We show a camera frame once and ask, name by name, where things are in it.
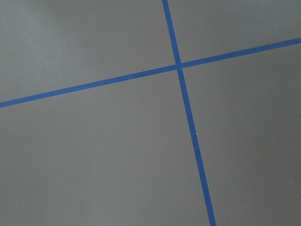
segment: horizontal blue line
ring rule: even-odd
[[[29,101],[33,101],[33,100],[39,100],[39,99],[44,99],[47,97],[58,96],[58,95],[65,94],[65,93],[76,92],[76,91],[80,91],[80,90],[84,90],[84,89],[91,89],[91,88],[95,88],[95,87],[99,87],[99,86],[113,84],[116,82],[137,79],[137,78],[154,75],[154,74],[159,74],[159,73],[163,73],[163,72],[169,72],[169,71],[173,71],[175,69],[176,69],[176,66],[171,65],[171,66],[160,67],[160,68],[152,69],[152,70],[148,70],[148,71],[123,75],[123,76],[119,76],[119,77],[115,77],[115,78],[111,78],[111,79],[95,81],[95,82],[91,82],[91,83],[87,83],[87,84],[83,84],[83,85],[58,89],[58,90],[54,90],[54,91],[50,91],[50,92],[46,92],[46,93],[40,93],[40,94],[28,96],[28,97],[22,97],[22,98],[18,98],[18,99],[14,99],[14,100],[1,102],[0,107],[7,107],[7,106],[17,105],[17,104],[21,104],[21,103],[25,103],[25,102],[29,102]]]
[[[296,45],[296,44],[300,44],[300,43],[301,43],[301,38],[297,38],[297,39],[276,42],[276,43],[272,43],[272,44],[268,44],[268,45],[264,45],[264,46],[247,48],[244,50],[239,50],[239,51],[235,51],[235,52],[231,52],[231,53],[225,53],[225,54],[206,57],[206,58],[202,58],[202,59],[198,59],[198,60],[188,61],[188,62],[182,63],[182,68],[208,64],[208,63],[211,63],[214,61],[225,60],[225,59],[234,58],[234,57],[240,57],[240,56],[244,56],[244,55],[263,52],[263,51],[267,51],[267,50],[271,50],[271,49],[275,49],[275,48],[281,48],[281,47],[285,47],[285,46]]]
[[[281,47],[300,44],[300,43],[301,43],[301,38],[291,39],[291,40],[281,41],[281,42],[277,42],[277,43],[272,43],[272,44],[265,45],[265,46],[258,46],[258,47],[254,47],[254,48],[239,50],[236,52],[231,52],[231,53],[221,54],[221,55],[217,55],[217,56],[206,57],[206,58],[202,58],[202,59],[198,59],[198,60],[188,61],[188,62],[182,63],[181,65],[182,65],[182,68],[192,67],[192,66],[197,66],[197,65],[202,65],[202,64],[208,64],[208,63],[211,63],[214,61],[225,60],[225,59],[229,59],[229,58],[233,58],[233,57],[239,57],[239,56],[248,55],[248,54],[257,53],[257,52],[263,52],[263,51],[267,51],[267,50],[271,50],[271,49],[275,49],[275,48],[281,48]],[[65,94],[65,93],[71,93],[71,92],[76,92],[76,91],[80,91],[80,90],[84,90],[84,89],[90,89],[90,88],[94,88],[94,87],[109,85],[109,84],[113,84],[113,83],[120,82],[120,81],[127,81],[127,80],[141,78],[141,77],[145,77],[145,76],[149,76],[149,75],[159,74],[159,73],[163,73],[163,72],[169,72],[169,71],[173,71],[176,69],[177,69],[176,65],[170,65],[170,66],[160,67],[160,68],[152,69],[152,70],[148,70],[148,71],[123,75],[123,76],[119,76],[119,77],[115,77],[115,78],[111,78],[111,79],[95,81],[95,82],[91,82],[91,83],[87,83],[87,84],[83,84],[83,85],[58,89],[58,90],[54,90],[54,91],[50,91],[50,92],[46,92],[46,93],[40,93],[40,94],[28,96],[28,97],[22,97],[22,98],[18,98],[18,99],[14,99],[14,100],[1,102],[0,107],[17,105],[17,104],[21,104],[21,103],[25,103],[25,102],[29,102],[29,101],[33,101],[33,100],[39,100],[39,99],[44,99],[47,97],[58,96],[58,95]]]

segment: blue line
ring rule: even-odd
[[[203,160],[202,160],[202,156],[201,156],[201,151],[200,151],[199,144],[198,144],[198,137],[197,137],[196,129],[194,126],[193,115],[192,115],[191,106],[190,106],[190,102],[189,102],[187,87],[186,87],[186,83],[185,83],[185,77],[184,77],[184,73],[183,73],[183,69],[182,69],[180,53],[179,53],[178,46],[177,46],[177,41],[176,41],[176,37],[175,37],[175,33],[174,33],[174,27],[173,27],[173,22],[172,22],[171,15],[170,15],[168,1],[162,0],[162,2],[163,2],[166,22],[167,22],[167,26],[168,26],[170,41],[171,41],[171,45],[172,45],[173,52],[174,52],[174,60],[177,65],[177,71],[178,71],[178,77],[179,77],[180,87],[181,87],[181,91],[182,91],[182,97],[183,97],[183,101],[184,101],[184,106],[185,106],[187,121],[188,121],[188,125],[189,125],[190,136],[191,136],[191,140],[192,140],[192,144],[193,144],[194,154],[195,154],[196,160],[197,160],[198,173],[199,173],[201,185],[203,188],[203,194],[204,194],[204,198],[205,198],[208,219],[209,219],[210,226],[216,226],[214,211],[213,211],[212,202],[211,202],[211,198],[210,198],[208,183],[207,183],[205,169],[204,169]]]
[[[65,94],[65,93],[71,93],[71,92],[76,92],[76,91],[80,91],[80,90],[84,90],[84,89],[90,89],[90,88],[94,88],[94,87],[104,86],[104,85],[108,85],[108,84],[112,84],[112,83],[116,83],[116,82],[137,79],[137,78],[141,78],[141,77],[145,77],[145,76],[149,76],[149,75],[173,71],[175,69],[176,69],[176,65],[171,65],[171,66],[160,67],[160,68],[152,69],[152,70],[148,70],[148,71],[123,75],[123,76],[119,76],[116,78],[105,79],[105,80],[95,81],[95,82],[91,82],[91,83],[87,83],[87,84],[83,84],[83,85],[58,89],[58,90],[54,90],[54,91],[50,91],[50,92],[46,92],[46,93],[40,93],[40,94],[28,96],[28,97],[23,97],[23,98],[18,98],[18,99],[14,99],[14,100],[1,102],[0,107],[17,105],[17,104],[21,104],[21,103],[25,103],[25,102],[29,102],[29,101],[33,101],[33,100],[39,100],[39,99],[44,99],[47,97],[58,96],[58,95]]]
[[[206,58],[202,58],[202,59],[198,59],[198,60],[188,61],[186,63],[182,63],[182,67],[185,68],[185,67],[192,67],[192,66],[196,66],[196,65],[208,64],[208,63],[211,63],[214,61],[225,60],[225,59],[234,58],[234,57],[240,57],[240,56],[244,56],[244,55],[263,52],[263,51],[281,48],[281,47],[285,47],[285,46],[296,45],[296,44],[300,44],[300,43],[301,43],[301,38],[276,42],[276,43],[272,43],[269,45],[258,46],[258,47],[248,48],[248,49],[239,50],[239,51],[235,51],[235,52],[231,52],[231,53],[226,53],[226,54],[221,54],[221,55],[217,55],[217,56],[211,56],[211,57],[206,57]]]

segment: floor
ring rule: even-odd
[[[0,225],[300,225],[300,12],[1,1]]]

